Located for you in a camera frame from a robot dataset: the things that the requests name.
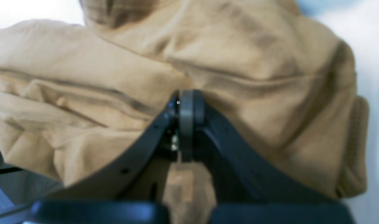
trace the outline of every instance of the mounting hole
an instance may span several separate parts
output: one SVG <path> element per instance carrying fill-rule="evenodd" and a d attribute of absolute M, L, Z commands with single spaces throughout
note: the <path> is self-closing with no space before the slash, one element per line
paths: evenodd
<path fill-rule="evenodd" d="M 130 169 L 129 168 L 124 168 L 124 169 L 121 170 L 121 173 L 122 174 L 128 174 L 128 173 L 130 173 Z"/>

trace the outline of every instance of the white background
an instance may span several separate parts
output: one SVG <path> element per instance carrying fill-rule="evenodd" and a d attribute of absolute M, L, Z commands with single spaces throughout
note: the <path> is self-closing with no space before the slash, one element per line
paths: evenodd
<path fill-rule="evenodd" d="M 32 18 L 83 24 L 78 0 L 0 0 L 0 28 Z M 357 223 L 379 224 L 379 0 L 358 1 L 314 18 L 346 40 L 356 56 L 358 91 L 371 108 L 367 141 L 369 190 L 346 203 Z"/>

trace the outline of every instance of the cable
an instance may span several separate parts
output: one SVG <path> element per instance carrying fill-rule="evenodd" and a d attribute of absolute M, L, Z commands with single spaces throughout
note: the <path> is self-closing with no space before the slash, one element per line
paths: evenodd
<path fill-rule="evenodd" d="M 14 172 L 22 171 L 22 170 L 23 169 L 18 168 L 18 167 L 0 169 L 0 175 L 1 174 L 6 174 L 6 173 L 14 173 Z"/>

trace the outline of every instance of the tan fabric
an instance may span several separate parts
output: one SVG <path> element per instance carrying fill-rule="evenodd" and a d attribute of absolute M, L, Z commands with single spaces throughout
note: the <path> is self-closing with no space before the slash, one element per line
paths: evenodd
<path fill-rule="evenodd" d="M 6 162 L 73 184 L 124 152 L 175 89 L 199 88 L 295 180 L 332 198 L 365 191 L 365 142 L 344 162 L 352 51 L 294 0 L 81 4 L 89 28 L 42 20 L 0 30 Z"/>

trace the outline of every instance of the wrinkled cloth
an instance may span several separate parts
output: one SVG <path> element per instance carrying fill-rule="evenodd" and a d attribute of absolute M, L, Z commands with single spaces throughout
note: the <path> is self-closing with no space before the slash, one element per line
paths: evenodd
<path fill-rule="evenodd" d="M 295 1 L 81 4 L 86 26 L 0 30 L 7 163 L 70 186 L 124 153 L 174 90 L 197 88 L 293 179 L 331 198 L 366 190 L 353 53 Z"/>

